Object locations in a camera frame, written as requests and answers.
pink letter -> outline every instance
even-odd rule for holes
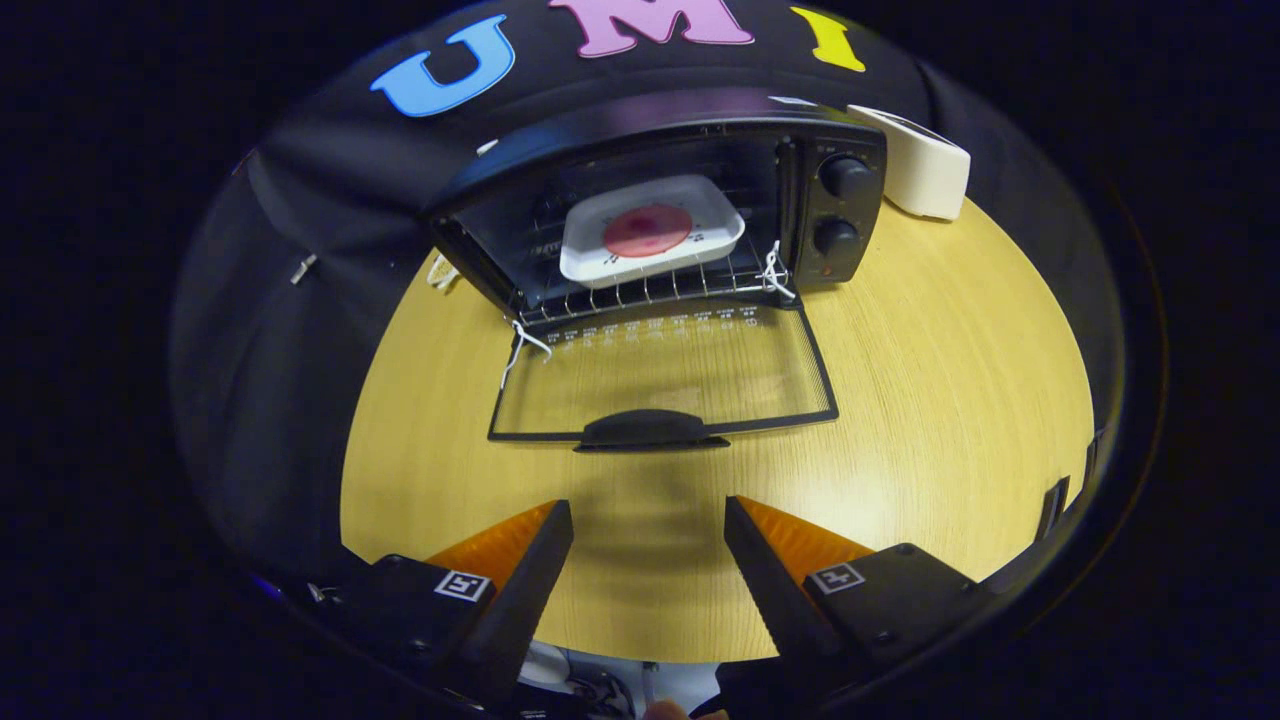
[[[626,53],[636,38],[618,32],[626,23],[654,42],[667,42],[676,32],[676,18],[685,15],[689,29],[681,37],[707,45],[749,45],[755,37],[739,27],[723,0],[550,0],[552,8],[568,8],[582,27],[586,44],[582,58]]]

table surface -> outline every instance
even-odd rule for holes
[[[873,550],[914,542],[980,580],[1030,543],[1059,478],[1073,478],[1069,501],[1079,492],[1093,411],[1075,337],[969,201],[954,223],[884,204],[852,282],[803,293],[840,418],[730,436],[727,448],[490,442],[511,327],[463,279],[448,293],[428,286],[429,268],[365,379],[343,543],[367,561],[425,559],[567,498],[575,539],[539,641],[660,662],[776,655],[722,539],[730,495]]]

red plate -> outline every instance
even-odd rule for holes
[[[694,218],[687,210],[646,205],[614,218],[604,228],[604,247],[621,258],[649,258],[685,242],[692,229]]]

white string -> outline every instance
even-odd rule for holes
[[[778,275],[782,275],[782,279],[785,281],[791,274],[786,268],[782,268],[782,272],[778,272],[778,251],[781,250],[781,246],[782,241],[773,241],[773,250],[769,250],[769,254],[764,256],[764,272],[755,277],[764,279],[764,292],[773,292],[776,290],[782,295],[786,295],[787,299],[795,300],[796,293],[782,287],[782,283],[778,282]]]
[[[516,343],[516,351],[511,354],[511,363],[507,363],[507,369],[502,372],[502,384],[498,386],[498,389],[507,388],[507,375],[511,374],[511,369],[516,366],[516,360],[520,360],[520,351],[524,350],[526,340],[530,343],[541,347],[547,352],[547,357],[543,357],[543,364],[552,359],[552,348],[548,347],[545,342],[525,332],[525,325],[521,325],[517,320],[512,320],[511,327],[516,328],[516,334],[520,336],[520,342]]]

oven knob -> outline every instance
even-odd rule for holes
[[[864,192],[877,192],[879,186],[876,173],[854,158],[827,160],[818,177],[827,192],[845,201],[852,201]]]
[[[861,241],[854,225],[845,220],[828,220],[818,225],[818,232],[813,234],[813,246],[822,252],[823,258],[832,263],[840,263],[856,255]]]

